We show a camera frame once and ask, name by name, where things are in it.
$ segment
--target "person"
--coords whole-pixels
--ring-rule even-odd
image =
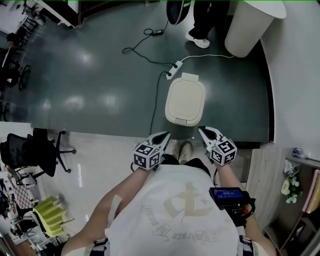
[[[186,141],[164,154],[156,171],[136,169],[101,199],[62,255],[237,255],[237,228],[210,197],[210,172],[192,152]],[[228,164],[215,166],[222,187],[245,190]],[[275,256],[255,215],[246,220],[254,255]]]
[[[229,4],[229,1],[195,1],[194,28],[186,33],[185,38],[202,49],[208,48],[208,33],[227,16]]]

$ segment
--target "foot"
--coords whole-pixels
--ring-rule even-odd
[[[193,153],[193,147],[189,140],[185,140],[180,147],[179,163],[184,165],[186,162],[191,160]]]
[[[196,39],[194,37],[192,37],[189,32],[186,33],[185,38],[188,39],[189,41],[192,41],[195,43],[196,46],[205,49],[208,48],[210,46],[210,41],[207,39]]]
[[[177,160],[179,160],[180,146],[181,146],[181,143],[178,140],[175,140],[172,145],[172,149],[171,149],[170,155],[173,156]]]

